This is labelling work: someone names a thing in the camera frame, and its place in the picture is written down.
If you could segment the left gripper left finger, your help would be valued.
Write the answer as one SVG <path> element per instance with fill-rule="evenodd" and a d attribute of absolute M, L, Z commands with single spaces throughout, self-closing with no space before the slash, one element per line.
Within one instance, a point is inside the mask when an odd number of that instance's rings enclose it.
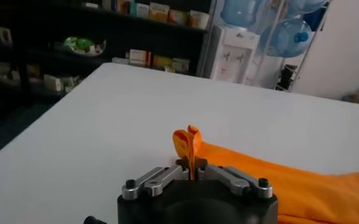
<path fill-rule="evenodd" d="M 158 197 L 171 182 L 189 179 L 188 159 L 177 159 L 171 167 L 155 167 L 137 179 L 128 179 L 122 186 L 121 196 L 124 200 L 137 200 L 144 194 Z"/>

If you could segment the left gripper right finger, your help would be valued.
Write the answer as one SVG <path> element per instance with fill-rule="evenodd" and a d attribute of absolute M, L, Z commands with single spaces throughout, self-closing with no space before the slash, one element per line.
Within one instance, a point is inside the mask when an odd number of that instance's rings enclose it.
<path fill-rule="evenodd" d="M 260 199 L 273 196 L 273 188 L 267 178 L 255 178 L 232 166 L 216 166 L 206 159 L 196 158 L 194 168 L 199 180 L 216 180 L 237 196 L 254 194 Z"/>

